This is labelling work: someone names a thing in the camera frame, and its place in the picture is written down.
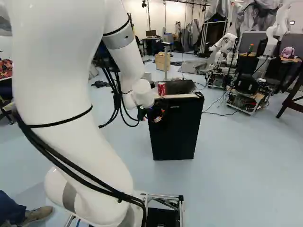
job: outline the black cabinet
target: black cabinet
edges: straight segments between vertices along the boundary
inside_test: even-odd
[[[152,112],[147,115],[153,159],[193,159],[204,97],[175,95],[157,99],[157,102],[164,103],[162,120],[155,123]]]

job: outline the white robot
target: white robot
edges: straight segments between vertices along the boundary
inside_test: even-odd
[[[282,37],[288,32],[288,25],[289,25],[289,12],[290,7],[293,3],[301,2],[302,0],[286,0],[284,1],[283,5],[279,8],[276,13],[276,21],[273,26],[269,27],[266,30],[266,35],[268,37],[268,42],[263,53],[263,56],[259,57],[259,62],[257,65],[256,73],[254,74],[255,78],[263,78],[270,60],[273,59],[273,53],[275,47],[277,45],[278,40],[274,38],[274,36],[279,36],[279,40],[282,40]]]
[[[235,65],[237,62],[238,54],[235,53],[235,56],[232,60],[232,50],[235,45],[235,40],[237,39],[237,36],[227,33],[225,34],[218,42],[216,42],[213,46],[209,47],[209,50],[212,51],[212,55],[215,55],[214,57],[214,66],[220,65],[223,61],[223,54],[225,53],[227,64],[233,64]]]
[[[149,82],[141,79],[143,62],[121,0],[5,3],[13,33],[13,94],[24,123],[59,155],[115,190],[136,196],[128,169],[94,122],[87,86],[90,63],[103,38],[122,72],[127,108],[154,103]],[[142,209],[130,206],[124,194],[114,198],[70,175],[57,167],[48,172],[45,190],[54,203],[95,227],[141,225]]]

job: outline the metal frame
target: metal frame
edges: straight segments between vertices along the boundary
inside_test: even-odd
[[[205,53],[205,43],[206,43],[206,35],[207,35],[208,25],[209,24],[215,24],[215,23],[225,23],[224,30],[223,30],[223,35],[225,35],[228,22],[229,22],[229,20],[223,20],[223,21],[204,22],[202,24],[202,25],[206,25],[206,26],[203,26],[199,53]]]
[[[179,227],[184,227],[184,201],[183,195],[167,195],[167,194],[149,194],[140,193],[142,200],[145,202],[146,210],[148,211],[148,204],[150,201],[156,201],[162,205],[167,206],[170,209],[176,210],[179,213],[180,225]],[[64,227],[70,227],[72,221],[77,218],[74,215],[70,215],[67,219]]]

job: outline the wooden table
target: wooden table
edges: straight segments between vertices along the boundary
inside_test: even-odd
[[[281,110],[279,111],[278,115],[276,116],[276,118],[280,118],[282,116],[282,114],[284,113],[284,111],[286,110],[286,108],[291,108],[293,110],[303,113],[303,105],[296,103],[296,101],[303,99],[303,96],[293,99],[302,85],[303,85],[303,70],[301,67],[301,74],[300,74],[294,88],[290,91],[288,97],[283,102],[283,104],[282,104],[283,106],[282,106]]]

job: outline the white wall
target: white wall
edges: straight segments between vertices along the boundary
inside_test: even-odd
[[[289,19],[294,20],[295,24],[291,26],[291,32],[303,33],[303,3],[294,3],[291,5]]]
[[[123,0],[125,9],[132,14],[134,29],[136,35],[141,39],[145,37],[145,31],[148,29],[148,14],[147,7],[142,8],[141,0]],[[165,26],[165,8],[163,0],[149,0],[151,30],[157,30],[157,35],[162,35],[162,28]],[[198,19],[199,10],[201,9],[201,21],[204,18],[202,7],[195,5],[193,19]],[[184,28],[186,12],[186,24],[192,18],[192,4],[179,2],[166,2],[166,27],[168,33],[175,32],[176,21],[181,22],[181,27]]]

